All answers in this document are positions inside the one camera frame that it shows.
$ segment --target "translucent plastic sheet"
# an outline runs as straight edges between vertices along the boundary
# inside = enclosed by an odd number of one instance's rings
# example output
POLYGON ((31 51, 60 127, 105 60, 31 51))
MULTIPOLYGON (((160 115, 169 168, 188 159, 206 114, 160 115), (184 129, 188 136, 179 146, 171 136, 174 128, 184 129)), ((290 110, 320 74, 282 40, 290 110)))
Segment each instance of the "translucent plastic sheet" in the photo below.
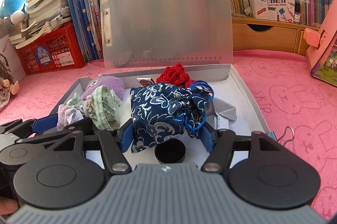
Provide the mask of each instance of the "translucent plastic sheet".
POLYGON ((230 64, 230 0, 101 0, 106 68, 230 64))

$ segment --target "red plastic basket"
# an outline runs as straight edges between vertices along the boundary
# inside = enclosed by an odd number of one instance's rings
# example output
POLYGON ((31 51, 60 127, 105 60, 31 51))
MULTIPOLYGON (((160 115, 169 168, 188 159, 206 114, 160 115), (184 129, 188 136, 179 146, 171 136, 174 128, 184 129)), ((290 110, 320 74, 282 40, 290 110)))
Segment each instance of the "red plastic basket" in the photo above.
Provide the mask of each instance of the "red plastic basket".
POLYGON ((82 68, 85 65, 72 23, 16 51, 27 75, 82 68))

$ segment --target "wooden drawer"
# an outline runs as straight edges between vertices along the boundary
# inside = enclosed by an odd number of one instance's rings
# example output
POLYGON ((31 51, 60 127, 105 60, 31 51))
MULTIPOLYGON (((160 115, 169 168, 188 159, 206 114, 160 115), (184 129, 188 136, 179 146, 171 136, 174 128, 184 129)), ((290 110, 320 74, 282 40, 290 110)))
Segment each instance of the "wooden drawer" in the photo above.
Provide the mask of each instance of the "wooden drawer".
POLYGON ((233 50, 266 49, 294 52, 296 29, 272 26, 265 31, 255 31, 247 24, 232 24, 232 28, 233 50))
POLYGON ((307 42, 304 40, 303 35, 304 35, 304 30, 301 30, 300 41, 299 41, 298 50, 297 50, 297 54, 300 54, 300 55, 305 55, 305 52, 307 51, 309 47, 307 42))

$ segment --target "blue plush toy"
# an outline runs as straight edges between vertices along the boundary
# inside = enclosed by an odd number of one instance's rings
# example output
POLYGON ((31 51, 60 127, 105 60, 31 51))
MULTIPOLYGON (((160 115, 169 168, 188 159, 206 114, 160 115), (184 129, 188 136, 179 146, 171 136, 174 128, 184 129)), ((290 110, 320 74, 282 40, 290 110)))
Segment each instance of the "blue plush toy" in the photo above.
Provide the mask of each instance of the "blue plush toy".
POLYGON ((13 24, 24 21, 26 11, 26 0, 3 0, 0 5, 0 25, 5 17, 10 17, 13 24))

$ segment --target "bookshelf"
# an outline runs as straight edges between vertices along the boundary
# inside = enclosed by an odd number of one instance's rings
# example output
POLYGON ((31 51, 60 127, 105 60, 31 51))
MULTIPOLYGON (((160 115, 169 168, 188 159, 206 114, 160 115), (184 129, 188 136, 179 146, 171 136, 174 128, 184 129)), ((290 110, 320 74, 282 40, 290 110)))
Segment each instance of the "bookshelf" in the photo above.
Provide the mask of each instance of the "bookshelf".
POLYGON ((265 49, 305 55, 304 29, 317 27, 232 16, 233 50, 265 49))

